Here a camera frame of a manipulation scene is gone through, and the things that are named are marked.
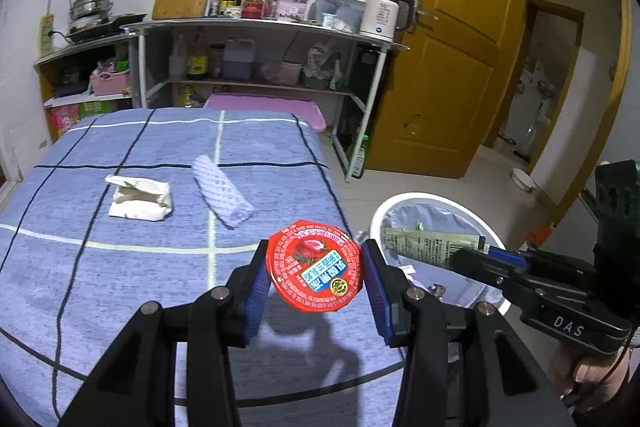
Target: door panel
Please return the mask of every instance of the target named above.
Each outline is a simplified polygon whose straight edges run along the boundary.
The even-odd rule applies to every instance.
[[[507,86],[526,0],[422,0],[374,128],[367,167],[463,176]]]

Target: red lid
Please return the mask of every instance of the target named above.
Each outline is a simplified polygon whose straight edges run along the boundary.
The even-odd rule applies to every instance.
[[[276,290],[302,312],[333,312],[362,287],[360,250],[342,230],[298,221],[269,239],[267,270]]]

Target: green bottle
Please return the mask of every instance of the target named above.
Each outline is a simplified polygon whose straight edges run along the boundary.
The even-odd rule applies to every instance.
[[[351,143],[350,152],[347,153],[347,158],[351,160],[353,157],[353,146],[355,145],[355,140]],[[364,161],[367,157],[367,149],[369,148],[369,137],[365,134],[362,136],[362,143],[360,144],[360,149],[356,154],[356,164],[353,167],[353,177],[359,180],[362,178],[364,174]]]

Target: green package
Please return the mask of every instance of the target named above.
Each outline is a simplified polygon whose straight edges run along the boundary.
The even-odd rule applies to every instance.
[[[384,243],[398,255],[441,268],[448,266],[449,257],[460,248],[471,248],[484,253],[489,249],[484,235],[428,230],[385,229]]]
[[[114,100],[96,100],[95,102],[82,102],[80,104],[80,120],[89,116],[97,116],[106,112],[113,112]]]

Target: black stripe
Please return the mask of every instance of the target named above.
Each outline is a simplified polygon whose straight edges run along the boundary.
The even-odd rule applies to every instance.
[[[0,264],[0,273],[2,272],[2,268],[4,268],[4,263],[6,263],[6,260],[9,257],[9,252],[11,251],[11,247],[14,245],[15,238],[18,235],[18,230],[20,230],[20,226],[22,225],[22,222],[24,221],[24,217],[27,215],[27,210],[29,210],[29,207],[31,206],[31,203],[33,203],[33,200],[38,195],[38,192],[40,191],[41,188],[44,187],[44,184],[53,175],[53,173],[56,171],[56,169],[60,168],[60,164],[66,159],[67,156],[69,156],[69,154],[71,154],[71,151],[76,147],[76,145],[78,145],[80,143],[80,140],[82,138],[84,138],[84,136],[89,132],[89,129],[91,129],[92,125],[97,120],[99,120],[101,117],[103,117],[103,115],[100,115],[98,118],[96,118],[94,121],[92,121],[92,123],[89,124],[89,126],[84,130],[84,133],[82,133],[82,136],[79,137],[78,140],[76,140],[76,142],[69,148],[69,150],[66,152],[66,154],[64,156],[62,156],[62,159],[57,163],[57,165],[53,165],[52,166],[52,171],[49,174],[47,174],[47,177],[44,178],[42,183],[38,186],[38,188],[36,188],[35,192],[31,196],[31,199],[29,199],[29,201],[27,203],[27,206],[25,206],[24,211],[22,211],[22,215],[20,216],[20,221],[18,221],[18,226],[15,227],[14,235],[12,235],[11,240],[9,241],[9,247],[6,249],[6,253],[4,254],[4,259],[2,259],[2,264]]]
[[[241,162],[241,163],[220,163],[218,167],[303,167],[306,165],[316,165],[314,162],[297,162],[297,163],[272,163],[272,162]],[[323,163],[319,166],[328,169]],[[191,165],[182,163],[159,163],[156,165],[123,165],[120,169],[160,169],[160,168],[190,169]],[[35,168],[42,169],[117,169],[118,165],[36,165]]]
[[[76,378],[76,380],[85,381],[87,377],[74,371],[73,369],[66,367],[66,365],[62,365],[61,363],[56,363],[48,357],[45,357],[43,354],[37,352],[32,347],[27,346],[23,342],[16,339],[11,333],[0,328],[0,333],[2,333],[9,341],[14,343],[16,346],[25,350],[32,357],[40,360],[41,362],[46,363],[50,367],[53,367],[55,370],[60,373],[65,373],[70,377]],[[386,375],[390,375],[402,369],[404,367],[404,362],[396,362],[395,364],[389,365],[388,367],[383,367],[377,371],[373,371],[368,375],[362,375],[361,377],[352,378],[351,380],[345,380],[344,382],[334,383],[333,385],[327,385],[325,387],[319,387],[317,389],[309,389],[308,391],[299,391],[298,393],[287,393],[287,394],[277,394],[275,396],[266,396],[264,398],[246,398],[244,400],[238,400],[238,407],[263,407],[266,405],[277,405],[279,403],[288,403],[299,400],[306,400],[309,398],[316,398],[318,396],[324,396],[331,393],[338,393],[339,391],[344,391],[346,389],[350,389],[352,387],[356,387],[357,385],[361,385],[363,383],[367,383],[373,380],[377,380],[378,378],[386,377]],[[175,398],[174,404],[180,407],[187,407],[187,400],[185,398]]]
[[[149,124],[149,121],[151,120],[155,112],[156,110],[154,109],[151,111],[151,113],[149,113],[149,116],[146,118],[145,124],[142,126],[142,129],[140,129],[140,132],[134,138],[133,142],[131,142],[129,149],[127,149],[127,152],[125,153],[124,158],[122,159],[122,162],[120,162],[120,165],[118,166],[114,174],[118,174],[118,172],[120,171],[120,168],[127,162],[127,159],[129,158],[129,155],[131,154],[133,147],[135,147],[136,143],[138,143],[138,140],[140,139],[142,134],[145,132],[146,126]],[[95,207],[95,211],[91,216],[91,219],[89,220],[89,225],[86,228],[84,238],[82,239],[82,244],[80,245],[80,248],[78,249],[78,253],[76,254],[76,258],[74,259],[74,266],[73,266],[73,269],[71,270],[71,279],[69,279],[69,284],[66,287],[65,296],[62,299],[62,304],[60,304],[58,316],[56,317],[56,334],[58,337],[58,343],[56,345],[56,360],[55,360],[56,365],[60,364],[60,354],[62,351],[62,315],[65,313],[66,303],[68,302],[69,297],[71,295],[71,290],[74,287],[76,273],[78,272],[78,264],[80,263],[80,258],[82,257],[82,253],[84,252],[84,247],[86,246],[86,242],[89,240],[91,229],[94,227],[95,219],[98,217],[98,213],[100,212],[100,208],[102,206],[102,203],[104,202],[104,198],[106,197],[110,187],[111,185],[106,184],[104,190],[102,191],[102,195],[100,196],[100,200],[98,200],[98,205]],[[57,367],[53,368],[53,372],[51,374],[51,402],[53,404],[53,410],[56,413],[56,416],[58,417],[58,419],[60,420],[61,416],[60,416],[60,413],[58,412],[58,368]]]
[[[324,185],[326,185],[326,189],[329,191],[329,193],[331,194],[331,197],[334,200],[335,208],[337,208],[338,213],[340,214],[340,219],[342,220],[342,223],[343,223],[347,233],[351,237],[353,237],[353,233],[351,232],[351,229],[349,228],[349,224],[347,223],[347,220],[344,217],[344,213],[342,211],[342,208],[340,207],[340,203],[338,203],[338,198],[336,197],[334,190],[331,188],[331,183],[329,183],[329,180],[326,178],[326,174],[320,168],[320,164],[318,163],[318,158],[316,158],[316,155],[313,152],[313,149],[311,149],[311,147],[309,146],[308,141],[306,141],[305,134],[302,131],[302,126],[300,125],[300,120],[298,120],[298,117],[296,117],[296,115],[293,114],[293,113],[291,113],[291,116],[296,119],[296,125],[298,126],[298,131],[300,133],[300,136],[302,137],[302,141],[305,143],[305,146],[306,146],[307,150],[311,153],[311,156],[314,159],[314,164],[316,166],[318,166],[318,170],[320,171],[320,175],[322,176],[322,179],[324,180]]]

